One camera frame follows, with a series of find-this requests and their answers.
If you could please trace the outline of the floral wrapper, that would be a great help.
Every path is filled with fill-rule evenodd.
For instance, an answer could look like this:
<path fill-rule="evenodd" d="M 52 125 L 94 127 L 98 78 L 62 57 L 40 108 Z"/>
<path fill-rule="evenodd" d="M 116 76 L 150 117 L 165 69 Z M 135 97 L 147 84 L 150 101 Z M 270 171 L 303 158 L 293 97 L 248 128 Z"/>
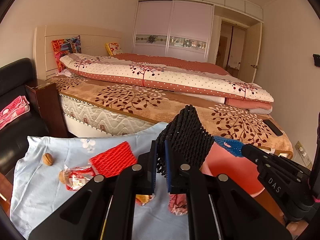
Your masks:
<path fill-rule="evenodd" d="M 186 215 L 188 213 L 186 194 L 169 194 L 168 209 L 176 216 Z"/>

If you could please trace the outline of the red snack wrapper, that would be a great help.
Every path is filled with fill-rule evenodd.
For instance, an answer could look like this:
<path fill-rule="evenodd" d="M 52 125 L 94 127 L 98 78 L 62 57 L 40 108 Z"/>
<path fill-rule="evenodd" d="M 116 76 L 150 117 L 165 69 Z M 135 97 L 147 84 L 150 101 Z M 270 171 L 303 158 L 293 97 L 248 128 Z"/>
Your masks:
<path fill-rule="evenodd" d="M 64 167 L 69 172 L 68 183 L 65 185 L 68 191 L 78 191 L 94 176 L 95 172 L 91 166 Z"/>

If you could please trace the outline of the pink plastic basin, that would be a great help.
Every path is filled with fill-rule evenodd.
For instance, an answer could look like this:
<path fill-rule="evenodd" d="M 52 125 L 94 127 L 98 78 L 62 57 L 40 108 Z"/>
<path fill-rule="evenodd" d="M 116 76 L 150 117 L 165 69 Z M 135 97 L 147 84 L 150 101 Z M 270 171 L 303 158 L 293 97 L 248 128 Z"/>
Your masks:
<path fill-rule="evenodd" d="M 257 166 L 245 157 L 236 157 L 213 143 L 201 167 L 202 173 L 217 177 L 226 174 L 252 197 L 263 192 L 264 187 L 257 179 Z"/>

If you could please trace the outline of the pink folded towel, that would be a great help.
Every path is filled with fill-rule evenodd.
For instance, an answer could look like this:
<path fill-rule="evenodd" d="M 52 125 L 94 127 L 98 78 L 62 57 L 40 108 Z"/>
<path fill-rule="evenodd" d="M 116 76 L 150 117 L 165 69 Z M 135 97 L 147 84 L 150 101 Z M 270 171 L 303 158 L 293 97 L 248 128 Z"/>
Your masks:
<path fill-rule="evenodd" d="M 4 107 L 0 113 L 0 129 L 11 123 L 18 117 L 30 111 L 29 101 L 25 96 L 18 96 L 11 103 Z"/>

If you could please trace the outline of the walnut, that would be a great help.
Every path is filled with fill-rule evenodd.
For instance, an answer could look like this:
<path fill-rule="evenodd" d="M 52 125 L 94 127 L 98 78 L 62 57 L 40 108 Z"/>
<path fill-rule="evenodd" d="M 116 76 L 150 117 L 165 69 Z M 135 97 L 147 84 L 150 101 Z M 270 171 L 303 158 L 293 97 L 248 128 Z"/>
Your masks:
<path fill-rule="evenodd" d="M 54 163 L 54 158 L 52 157 L 51 154 L 49 153 L 45 153 L 43 156 L 42 156 L 42 161 L 45 165 L 47 166 L 52 166 L 53 163 Z"/>
<path fill-rule="evenodd" d="M 59 172 L 59 181 L 61 181 L 61 183 L 66 185 L 68 183 L 68 178 L 69 172 L 67 170 L 61 170 Z"/>

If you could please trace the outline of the yellow plastic bag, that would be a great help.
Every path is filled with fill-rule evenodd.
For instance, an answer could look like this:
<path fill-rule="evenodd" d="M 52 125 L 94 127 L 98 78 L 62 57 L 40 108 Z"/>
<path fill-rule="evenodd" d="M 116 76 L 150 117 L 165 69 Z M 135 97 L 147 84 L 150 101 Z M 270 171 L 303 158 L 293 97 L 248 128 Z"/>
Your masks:
<path fill-rule="evenodd" d="M 155 197 L 154 194 L 152 194 L 152 195 L 137 194 L 136 195 L 136 203 L 140 206 L 144 206 L 145 204 L 152 201 L 154 197 Z"/>

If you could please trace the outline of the dark wood nightstand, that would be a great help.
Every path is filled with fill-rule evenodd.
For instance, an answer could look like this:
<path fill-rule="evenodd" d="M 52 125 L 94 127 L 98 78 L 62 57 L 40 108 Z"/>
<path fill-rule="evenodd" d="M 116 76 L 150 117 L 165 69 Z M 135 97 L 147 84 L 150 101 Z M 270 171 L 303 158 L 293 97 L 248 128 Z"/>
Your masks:
<path fill-rule="evenodd" d="M 29 102 L 44 120 L 52 137 L 67 138 L 63 112 L 60 107 L 59 94 L 54 82 L 34 79 L 25 84 Z"/>

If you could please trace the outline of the blue foam net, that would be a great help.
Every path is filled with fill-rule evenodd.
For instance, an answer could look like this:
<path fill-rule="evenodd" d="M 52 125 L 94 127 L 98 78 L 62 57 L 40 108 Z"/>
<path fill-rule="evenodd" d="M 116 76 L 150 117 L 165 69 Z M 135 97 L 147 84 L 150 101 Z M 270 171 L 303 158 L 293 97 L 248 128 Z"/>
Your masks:
<path fill-rule="evenodd" d="M 227 152 L 232 154 L 233 156 L 244 157 L 241 152 L 244 143 L 238 140 L 228 139 L 220 136 L 214 136 L 214 142 L 217 143 L 221 148 L 225 149 Z"/>

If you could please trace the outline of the walnut far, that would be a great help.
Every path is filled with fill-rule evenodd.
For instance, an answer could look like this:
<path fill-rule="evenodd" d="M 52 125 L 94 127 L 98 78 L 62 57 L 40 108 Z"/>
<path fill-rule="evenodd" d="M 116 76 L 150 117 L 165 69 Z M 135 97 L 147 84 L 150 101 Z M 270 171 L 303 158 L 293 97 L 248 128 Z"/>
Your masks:
<path fill-rule="evenodd" d="M 47 166 L 52 166 L 53 163 L 54 163 L 54 158 L 52 157 L 51 154 L 49 153 L 45 153 L 43 156 L 42 156 L 42 161 L 45 165 Z"/>

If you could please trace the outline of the black wall box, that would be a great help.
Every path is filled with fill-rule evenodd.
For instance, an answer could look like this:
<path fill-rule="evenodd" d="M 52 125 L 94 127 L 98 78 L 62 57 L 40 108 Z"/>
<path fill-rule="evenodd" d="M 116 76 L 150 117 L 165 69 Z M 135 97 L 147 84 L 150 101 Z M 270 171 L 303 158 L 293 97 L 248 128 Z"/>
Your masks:
<path fill-rule="evenodd" d="M 320 55 L 319 54 L 313 54 L 313 61 L 314 61 L 314 65 L 316 67 L 320 67 Z"/>

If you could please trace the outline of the walnut near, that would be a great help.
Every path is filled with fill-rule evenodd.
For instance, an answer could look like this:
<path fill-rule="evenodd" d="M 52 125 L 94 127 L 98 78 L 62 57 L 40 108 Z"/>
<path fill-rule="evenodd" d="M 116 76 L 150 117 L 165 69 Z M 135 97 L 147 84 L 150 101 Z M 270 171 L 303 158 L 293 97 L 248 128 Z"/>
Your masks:
<path fill-rule="evenodd" d="M 68 178 L 69 172 L 67 170 L 61 170 L 59 172 L 59 181 L 61 181 L 61 183 L 66 185 L 68 183 Z"/>

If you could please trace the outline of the red foam net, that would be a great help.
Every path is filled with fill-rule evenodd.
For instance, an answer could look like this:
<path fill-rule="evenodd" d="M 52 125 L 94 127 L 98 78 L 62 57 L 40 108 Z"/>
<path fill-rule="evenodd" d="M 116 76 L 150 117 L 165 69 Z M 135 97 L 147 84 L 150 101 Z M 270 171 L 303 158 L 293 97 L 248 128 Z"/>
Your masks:
<path fill-rule="evenodd" d="M 127 141 L 99 153 L 89 159 L 88 163 L 95 174 L 103 175 L 105 178 L 119 175 L 125 168 L 137 163 L 130 145 Z"/>

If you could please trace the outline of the colourful pillow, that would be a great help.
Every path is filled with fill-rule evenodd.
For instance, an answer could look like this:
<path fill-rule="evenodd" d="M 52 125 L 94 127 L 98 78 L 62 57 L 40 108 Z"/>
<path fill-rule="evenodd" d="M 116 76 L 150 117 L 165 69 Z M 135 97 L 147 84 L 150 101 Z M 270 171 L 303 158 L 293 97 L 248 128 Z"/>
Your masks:
<path fill-rule="evenodd" d="M 67 54 L 81 53 L 81 36 L 52 40 L 51 45 L 57 64 L 57 71 L 62 72 L 65 67 L 60 62 L 60 58 Z"/>

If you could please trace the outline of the white red dotted quilt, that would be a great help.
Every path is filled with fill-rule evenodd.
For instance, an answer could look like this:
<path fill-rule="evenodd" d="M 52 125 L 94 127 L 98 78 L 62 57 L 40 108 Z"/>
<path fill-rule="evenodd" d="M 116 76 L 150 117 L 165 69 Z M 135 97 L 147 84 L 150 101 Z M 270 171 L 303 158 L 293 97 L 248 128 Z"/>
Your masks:
<path fill-rule="evenodd" d="M 255 83 L 231 76 L 212 63 L 173 57 L 119 54 L 91 56 L 74 53 L 59 59 L 61 67 L 93 80 L 194 94 L 252 113 L 270 114 L 273 97 Z"/>

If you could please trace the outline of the black foam net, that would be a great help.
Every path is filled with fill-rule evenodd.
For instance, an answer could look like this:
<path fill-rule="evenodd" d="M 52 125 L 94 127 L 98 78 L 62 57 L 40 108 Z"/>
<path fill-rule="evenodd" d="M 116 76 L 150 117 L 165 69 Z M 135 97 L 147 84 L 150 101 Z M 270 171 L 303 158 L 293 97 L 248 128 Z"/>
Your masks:
<path fill-rule="evenodd" d="M 202 126 L 196 108 L 192 105 L 186 105 L 167 124 L 156 142 L 161 145 L 166 140 L 175 153 L 181 154 L 187 164 L 196 168 L 201 168 L 214 143 L 214 137 Z"/>

